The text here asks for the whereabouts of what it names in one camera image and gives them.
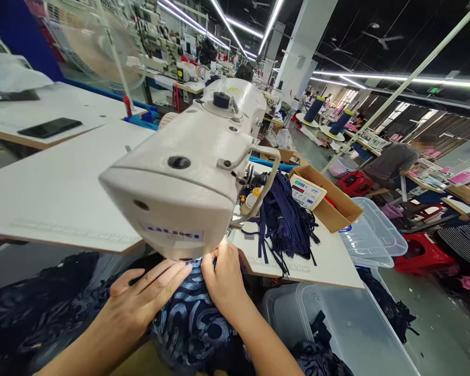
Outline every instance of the digital display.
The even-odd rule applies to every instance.
[[[304,192],[304,190],[303,190],[302,188],[298,187],[297,185],[293,185],[293,186],[292,186],[292,189],[294,189],[294,190],[296,190],[296,191],[298,191],[298,192],[300,192],[300,193],[303,193],[303,192]]]

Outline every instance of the gray shirt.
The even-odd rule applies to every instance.
[[[303,94],[301,98],[299,99],[298,103],[298,111],[300,112],[307,112],[307,95]]]
[[[409,171],[418,158],[419,153],[411,145],[395,143],[368,164],[365,171],[375,178],[387,180],[395,172]]]

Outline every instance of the black phone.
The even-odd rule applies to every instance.
[[[78,127],[79,125],[82,125],[82,122],[68,119],[66,117],[60,117],[56,120],[51,120],[43,124],[17,131],[17,133],[36,138],[49,138],[61,132]]]

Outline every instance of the red stool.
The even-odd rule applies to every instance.
[[[426,212],[426,210],[430,209],[430,208],[433,208],[433,207],[436,207],[437,208],[437,211],[434,211],[433,213],[430,213],[428,214]],[[417,215],[417,216],[420,216],[420,217],[423,217],[423,220],[425,219],[428,219],[430,217],[433,217],[439,213],[442,213],[444,211],[447,210],[447,206],[445,204],[435,204],[435,205],[428,205],[426,207],[424,207],[423,209],[420,209],[418,211],[415,211],[414,212],[414,215]]]
[[[423,275],[448,268],[455,260],[445,253],[426,232],[403,235],[409,248],[404,256],[395,259],[395,270],[399,273]]]
[[[350,197],[363,197],[368,193],[374,182],[360,171],[345,175],[335,185]]]

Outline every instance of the metal pole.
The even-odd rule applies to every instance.
[[[428,57],[423,60],[423,62],[416,68],[416,70],[405,80],[402,85],[399,86],[397,90],[386,100],[386,102],[376,111],[376,113],[364,124],[364,126],[355,134],[354,137],[346,144],[346,147],[342,148],[338,154],[336,154],[329,163],[322,169],[322,173],[325,173],[327,169],[342,155],[344,154],[343,150],[348,150],[352,144],[357,141],[360,135],[383,113],[383,111],[392,103],[395,98],[413,81],[413,79],[418,76],[423,69],[426,68],[428,64],[444,49],[444,47],[458,34],[463,27],[470,21],[470,11],[466,14],[465,17],[454,27],[453,30],[445,37],[442,42],[439,43],[437,47],[428,55]]]

